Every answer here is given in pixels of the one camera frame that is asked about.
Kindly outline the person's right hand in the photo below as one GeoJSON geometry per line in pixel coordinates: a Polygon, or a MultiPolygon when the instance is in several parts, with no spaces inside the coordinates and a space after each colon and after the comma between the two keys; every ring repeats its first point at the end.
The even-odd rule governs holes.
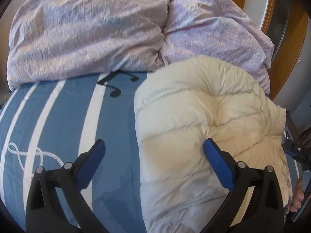
{"type": "Polygon", "coordinates": [[[294,193],[292,196],[292,201],[289,206],[290,212],[297,212],[301,208],[301,202],[304,199],[304,192],[301,189],[302,181],[301,178],[298,179],[294,193]]]}

